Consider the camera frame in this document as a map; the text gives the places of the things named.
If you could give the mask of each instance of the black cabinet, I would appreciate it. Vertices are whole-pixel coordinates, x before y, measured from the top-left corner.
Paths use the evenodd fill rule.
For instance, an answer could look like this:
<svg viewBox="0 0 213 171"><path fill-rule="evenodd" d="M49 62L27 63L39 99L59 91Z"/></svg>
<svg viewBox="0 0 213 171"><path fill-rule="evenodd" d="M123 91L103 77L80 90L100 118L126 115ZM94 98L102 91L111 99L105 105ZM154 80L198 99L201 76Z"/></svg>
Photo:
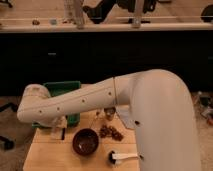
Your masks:
<svg viewBox="0 0 213 171"><path fill-rule="evenodd" d="M213 88L213 31L0 34L0 95L30 83L103 79L161 68L190 90Z"/></svg>

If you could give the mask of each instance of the green bin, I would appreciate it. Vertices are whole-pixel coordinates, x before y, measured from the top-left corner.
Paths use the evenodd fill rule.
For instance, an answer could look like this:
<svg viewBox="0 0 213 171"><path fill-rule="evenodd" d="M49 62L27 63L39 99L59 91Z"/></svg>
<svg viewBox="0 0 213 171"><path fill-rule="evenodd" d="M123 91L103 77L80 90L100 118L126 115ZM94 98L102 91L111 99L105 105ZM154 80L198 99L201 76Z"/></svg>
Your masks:
<svg viewBox="0 0 213 171"><path fill-rule="evenodd" d="M51 96L58 96L67 92L79 89L81 87L80 81L63 81L63 82L47 82L43 84L50 92ZM80 121L80 113L67 116L67 126L77 126ZM44 128L38 123L33 123L33 127Z"/></svg>

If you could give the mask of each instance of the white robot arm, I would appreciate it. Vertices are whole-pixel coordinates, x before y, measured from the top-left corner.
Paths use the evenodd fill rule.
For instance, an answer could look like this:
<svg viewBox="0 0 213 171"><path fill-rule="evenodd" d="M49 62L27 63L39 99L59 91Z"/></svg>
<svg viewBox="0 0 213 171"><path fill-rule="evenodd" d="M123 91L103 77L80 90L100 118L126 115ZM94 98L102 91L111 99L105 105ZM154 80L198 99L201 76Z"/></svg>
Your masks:
<svg viewBox="0 0 213 171"><path fill-rule="evenodd" d="M165 70L110 78L52 98L45 87L29 85L18 118L51 126L60 116L124 104L135 123L141 171L201 171L190 93L179 77Z"/></svg>

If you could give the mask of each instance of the bowl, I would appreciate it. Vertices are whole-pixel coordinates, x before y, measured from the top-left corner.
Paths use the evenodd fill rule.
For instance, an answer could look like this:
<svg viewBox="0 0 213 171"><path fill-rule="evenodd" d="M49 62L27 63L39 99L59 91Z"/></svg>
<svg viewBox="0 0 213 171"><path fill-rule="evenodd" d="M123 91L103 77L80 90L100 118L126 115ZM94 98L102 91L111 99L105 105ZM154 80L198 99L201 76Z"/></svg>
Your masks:
<svg viewBox="0 0 213 171"><path fill-rule="evenodd" d="M96 151L99 140L95 131L89 128L78 131L73 138L73 149L76 153L87 156Z"/></svg>

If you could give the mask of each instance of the wooden tabletop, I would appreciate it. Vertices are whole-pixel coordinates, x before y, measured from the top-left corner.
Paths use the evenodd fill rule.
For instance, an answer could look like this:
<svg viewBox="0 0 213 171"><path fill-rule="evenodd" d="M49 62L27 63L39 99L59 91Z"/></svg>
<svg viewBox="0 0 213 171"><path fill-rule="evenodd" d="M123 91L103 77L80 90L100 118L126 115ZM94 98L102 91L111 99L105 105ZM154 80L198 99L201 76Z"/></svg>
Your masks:
<svg viewBox="0 0 213 171"><path fill-rule="evenodd" d="M114 126L124 135L122 141L115 141L111 137L100 138L100 144L94 154L89 157L78 155L72 148L72 139L77 131L90 127L96 111L81 113L78 126L67 128L64 140L52 140L50 129L37 129L32 145L28 152L24 171L139 171L138 159L132 158L119 165L110 164L108 154L111 150L121 153L136 153L136 142L133 130L126 129L118 116L112 121L101 113L92 125L97 133L103 124Z"/></svg>

